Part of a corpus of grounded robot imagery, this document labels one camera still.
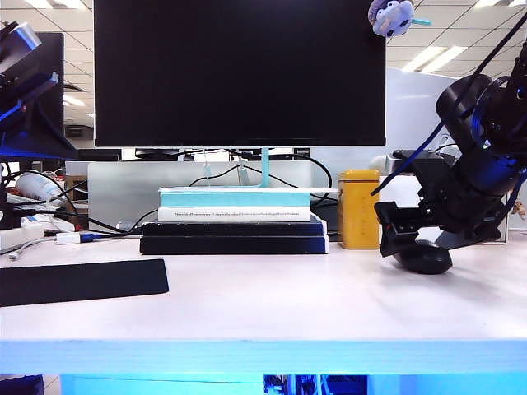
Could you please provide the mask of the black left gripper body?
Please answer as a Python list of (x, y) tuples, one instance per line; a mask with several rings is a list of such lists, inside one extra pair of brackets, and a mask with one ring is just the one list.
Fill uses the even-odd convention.
[(9, 77), (1, 86), (1, 136), (59, 137), (59, 75)]

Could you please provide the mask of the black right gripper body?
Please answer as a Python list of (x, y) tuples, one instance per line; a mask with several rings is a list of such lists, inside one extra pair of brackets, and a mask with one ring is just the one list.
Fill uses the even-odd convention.
[(443, 231), (486, 235), (499, 230), (503, 196), (515, 184), (515, 167), (499, 159), (460, 159), (450, 166), (443, 159), (413, 162), (422, 188), (419, 206), (429, 211)]

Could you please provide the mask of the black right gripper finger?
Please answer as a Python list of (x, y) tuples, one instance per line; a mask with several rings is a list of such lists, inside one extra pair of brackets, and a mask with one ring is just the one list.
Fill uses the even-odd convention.
[(458, 249), (483, 242), (493, 242), (501, 238), (499, 230), (491, 230), (486, 235), (476, 235), (471, 231), (452, 233), (443, 231), (436, 239), (436, 245), (447, 250)]
[(377, 202), (375, 213), (382, 228), (380, 253), (385, 258), (416, 245), (418, 231), (431, 225), (422, 209), (400, 208), (395, 202)]

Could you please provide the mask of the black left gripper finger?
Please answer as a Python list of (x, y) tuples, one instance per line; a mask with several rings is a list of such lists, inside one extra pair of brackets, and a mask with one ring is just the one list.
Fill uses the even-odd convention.
[(17, 159), (77, 158), (63, 133), (63, 105), (31, 101), (1, 121), (1, 157)]

